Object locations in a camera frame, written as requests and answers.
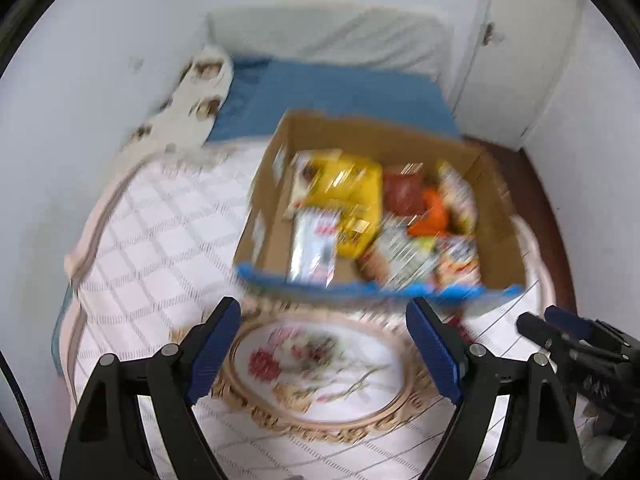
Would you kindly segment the red small snack packet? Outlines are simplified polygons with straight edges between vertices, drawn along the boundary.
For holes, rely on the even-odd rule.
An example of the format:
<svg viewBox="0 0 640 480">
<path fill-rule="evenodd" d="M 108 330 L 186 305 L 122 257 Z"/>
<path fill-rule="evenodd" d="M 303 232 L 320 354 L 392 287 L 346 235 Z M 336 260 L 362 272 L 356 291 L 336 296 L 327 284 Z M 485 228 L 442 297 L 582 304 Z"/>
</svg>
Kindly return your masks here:
<svg viewBox="0 0 640 480">
<path fill-rule="evenodd" d="M 446 324 L 452 327 L 466 344 L 474 344 L 474 339 L 463 323 L 462 314 L 460 312 L 454 312 L 454 314 L 450 315 Z"/>
</svg>

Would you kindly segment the orange panda snack packet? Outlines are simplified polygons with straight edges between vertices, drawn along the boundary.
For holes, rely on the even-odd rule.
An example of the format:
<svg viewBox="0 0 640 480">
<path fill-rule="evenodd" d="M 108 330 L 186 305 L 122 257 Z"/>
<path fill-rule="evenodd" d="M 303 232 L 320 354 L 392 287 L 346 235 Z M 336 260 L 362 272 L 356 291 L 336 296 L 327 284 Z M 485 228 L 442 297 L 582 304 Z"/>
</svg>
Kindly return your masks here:
<svg viewBox="0 0 640 480">
<path fill-rule="evenodd" d="M 448 235 L 436 237 L 440 287 L 473 287 L 480 284 L 480 258 L 474 237 Z"/>
</svg>

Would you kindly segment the orange snack bag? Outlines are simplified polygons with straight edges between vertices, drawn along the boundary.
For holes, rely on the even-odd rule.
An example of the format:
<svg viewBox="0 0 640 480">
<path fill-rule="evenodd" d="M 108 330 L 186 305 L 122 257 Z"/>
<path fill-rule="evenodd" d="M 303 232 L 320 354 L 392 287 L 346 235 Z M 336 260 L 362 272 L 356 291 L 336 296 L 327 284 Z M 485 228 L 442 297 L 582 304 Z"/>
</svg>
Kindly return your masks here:
<svg viewBox="0 0 640 480">
<path fill-rule="evenodd" d="M 449 212 L 436 188 L 426 188 L 422 193 L 422 200 L 425 212 L 408 226 L 408 234 L 422 237 L 447 233 Z"/>
</svg>

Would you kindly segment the clear yellow pastry bag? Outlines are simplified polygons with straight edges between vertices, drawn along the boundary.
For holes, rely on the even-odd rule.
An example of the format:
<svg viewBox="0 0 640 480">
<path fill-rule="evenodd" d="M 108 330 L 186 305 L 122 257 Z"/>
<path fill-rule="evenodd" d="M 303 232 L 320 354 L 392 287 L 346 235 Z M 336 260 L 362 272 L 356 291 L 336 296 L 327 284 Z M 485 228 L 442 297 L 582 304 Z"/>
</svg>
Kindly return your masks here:
<svg viewBox="0 0 640 480">
<path fill-rule="evenodd" d="M 436 170 L 438 192 L 449 211 L 452 224 L 459 233 L 472 235 L 478 213 L 471 185 L 446 160 L 440 160 Z"/>
</svg>

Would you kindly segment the red white spicy strip packet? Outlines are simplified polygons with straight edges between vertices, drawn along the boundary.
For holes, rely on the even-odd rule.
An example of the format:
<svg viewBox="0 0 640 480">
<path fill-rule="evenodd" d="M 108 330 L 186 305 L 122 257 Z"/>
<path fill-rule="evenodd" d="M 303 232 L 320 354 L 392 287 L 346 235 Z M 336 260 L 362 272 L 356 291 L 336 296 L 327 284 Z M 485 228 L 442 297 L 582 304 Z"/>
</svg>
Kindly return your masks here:
<svg viewBox="0 0 640 480">
<path fill-rule="evenodd" d="M 302 208 L 294 217 L 288 281 L 327 288 L 333 281 L 337 258 L 337 210 Z"/>
</svg>

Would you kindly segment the yellow black biscuit pack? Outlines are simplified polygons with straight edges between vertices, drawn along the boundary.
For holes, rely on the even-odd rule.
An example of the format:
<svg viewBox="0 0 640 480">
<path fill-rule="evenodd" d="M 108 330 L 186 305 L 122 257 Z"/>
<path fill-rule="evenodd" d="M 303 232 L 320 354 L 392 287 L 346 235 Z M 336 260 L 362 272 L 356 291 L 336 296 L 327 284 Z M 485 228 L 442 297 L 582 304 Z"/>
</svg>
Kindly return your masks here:
<svg viewBox="0 0 640 480">
<path fill-rule="evenodd" d="M 343 210 L 338 222 L 337 253 L 341 258 L 357 259 L 374 240 L 381 213 L 373 208 Z"/>
</svg>

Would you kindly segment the yellow snack bag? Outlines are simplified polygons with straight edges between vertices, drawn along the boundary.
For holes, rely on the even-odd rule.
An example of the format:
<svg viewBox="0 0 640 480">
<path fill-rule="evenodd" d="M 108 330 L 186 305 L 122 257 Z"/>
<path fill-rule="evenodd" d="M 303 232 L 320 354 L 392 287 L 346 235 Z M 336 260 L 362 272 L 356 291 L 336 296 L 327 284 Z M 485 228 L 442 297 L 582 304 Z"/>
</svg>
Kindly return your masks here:
<svg viewBox="0 0 640 480">
<path fill-rule="evenodd" d="M 310 174 L 304 205 L 349 211 L 379 222 L 382 216 L 383 169 L 365 157 L 341 155 L 314 158 L 305 167 Z"/>
</svg>

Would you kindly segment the cranberry oat cookie packet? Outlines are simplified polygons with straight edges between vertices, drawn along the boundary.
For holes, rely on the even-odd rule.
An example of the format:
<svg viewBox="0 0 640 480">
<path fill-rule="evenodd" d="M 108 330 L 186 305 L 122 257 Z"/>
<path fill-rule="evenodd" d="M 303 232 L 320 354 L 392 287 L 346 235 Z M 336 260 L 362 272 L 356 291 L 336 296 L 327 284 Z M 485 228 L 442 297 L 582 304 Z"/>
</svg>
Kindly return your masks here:
<svg viewBox="0 0 640 480">
<path fill-rule="evenodd" d="M 382 288 L 434 287 L 438 263 L 436 237 L 413 237 L 401 228 L 384 229 L 356 263 L 366 281 Z"/>
</svg>

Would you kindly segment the brown sauce packet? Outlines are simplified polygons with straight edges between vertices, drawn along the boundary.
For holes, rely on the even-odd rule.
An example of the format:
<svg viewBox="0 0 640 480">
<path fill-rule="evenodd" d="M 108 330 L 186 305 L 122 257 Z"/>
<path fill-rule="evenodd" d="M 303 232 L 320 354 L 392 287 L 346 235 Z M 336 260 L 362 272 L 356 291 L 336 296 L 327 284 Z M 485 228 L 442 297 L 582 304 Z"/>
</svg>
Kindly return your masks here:
<svg viewBox="0 0 640 480">
<path fill-rule="evenodd" d="M 422 200 L 423 165 L 387 166 L 383 170 L 384 209 L 399 217 L 420 216 L 425 211 Z"/>
</svg>

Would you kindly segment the cardboard milk box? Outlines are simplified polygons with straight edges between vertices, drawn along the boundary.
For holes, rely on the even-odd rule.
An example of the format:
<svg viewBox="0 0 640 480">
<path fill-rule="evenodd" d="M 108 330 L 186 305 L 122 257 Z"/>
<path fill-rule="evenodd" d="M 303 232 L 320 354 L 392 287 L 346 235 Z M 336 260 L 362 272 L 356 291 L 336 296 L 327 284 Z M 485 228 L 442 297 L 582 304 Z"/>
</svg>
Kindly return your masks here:
<svg viewBox="0 0 640 480">
<path fill-rule="evenodd" d="M 288 112 L 257 170 L 235 272 L 306 300 L 498 306 L 526 284 L 501 183 L 476 144 Z"/>
</svg>

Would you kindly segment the bear print long pillow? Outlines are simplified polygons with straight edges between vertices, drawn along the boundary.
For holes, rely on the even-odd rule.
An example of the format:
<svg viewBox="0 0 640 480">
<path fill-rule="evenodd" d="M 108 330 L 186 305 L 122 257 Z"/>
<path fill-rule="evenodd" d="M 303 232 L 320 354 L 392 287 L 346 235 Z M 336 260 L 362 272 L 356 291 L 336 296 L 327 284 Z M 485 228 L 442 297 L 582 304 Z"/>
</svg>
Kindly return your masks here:
<svg viewBox="0 0 640 480">
<path fill-rule="evenodd" d="M 214 128 L 233 81 L 233 63 L 219 46 L 206 46 L 183 69 L 160 111 L 134 130 L 124 153 L 155 153 L 169 145 L 199 148 Z"/>
</svg>

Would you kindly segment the blue bed sheet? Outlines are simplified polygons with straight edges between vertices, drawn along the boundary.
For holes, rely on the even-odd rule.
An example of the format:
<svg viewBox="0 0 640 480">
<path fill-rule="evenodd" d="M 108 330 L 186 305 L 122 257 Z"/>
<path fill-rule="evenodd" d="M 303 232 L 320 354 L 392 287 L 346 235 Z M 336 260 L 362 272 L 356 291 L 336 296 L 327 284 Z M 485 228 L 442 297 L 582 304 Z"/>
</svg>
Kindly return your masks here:
<svg viewBox="0 0 640 480">
<path fill-rule="evenodd" d="M 80 360 L 148 356 L 224 296 L 242 297 L 233 256 L 270 136 L 289 110 L 357 115 L 457 138 L 437 84 L 387 70 L 237 58 L 206 148 L 142 166 L 107 217 L 76 283 L 88 341 Z"/>
</svg>

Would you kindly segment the grey dotted pillow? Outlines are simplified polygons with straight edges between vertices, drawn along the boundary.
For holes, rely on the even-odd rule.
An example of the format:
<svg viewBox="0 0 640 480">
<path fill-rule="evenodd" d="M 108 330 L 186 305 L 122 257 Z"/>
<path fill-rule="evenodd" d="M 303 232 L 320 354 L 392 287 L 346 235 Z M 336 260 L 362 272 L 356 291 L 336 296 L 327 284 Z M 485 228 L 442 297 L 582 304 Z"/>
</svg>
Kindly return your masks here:
<svg viewBox="0 0 640 480">
<path fill-rule="evenodd" d="M 439 80 L 452 32 L 431 12 L 342 2 L 228 6 L 208 14 L 209 35 L 232 54 L 396 70 Z"/>
</svg>

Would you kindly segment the white door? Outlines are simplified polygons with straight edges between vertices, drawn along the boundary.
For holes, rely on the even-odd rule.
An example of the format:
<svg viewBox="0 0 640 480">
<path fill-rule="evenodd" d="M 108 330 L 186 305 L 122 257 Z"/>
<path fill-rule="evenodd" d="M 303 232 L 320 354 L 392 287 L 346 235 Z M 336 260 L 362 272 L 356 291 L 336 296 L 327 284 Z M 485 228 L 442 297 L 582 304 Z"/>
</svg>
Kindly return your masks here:
<svg viewBox="0 0 640 480">
<path fill-rule="evenodd" d="M 487 0 L 480 36 L 454 103 L 460 130 L 518 150 L 558 83 L 582 0 Z M 486 24 L 504 40 L 482 46 Z"/>
</svg>

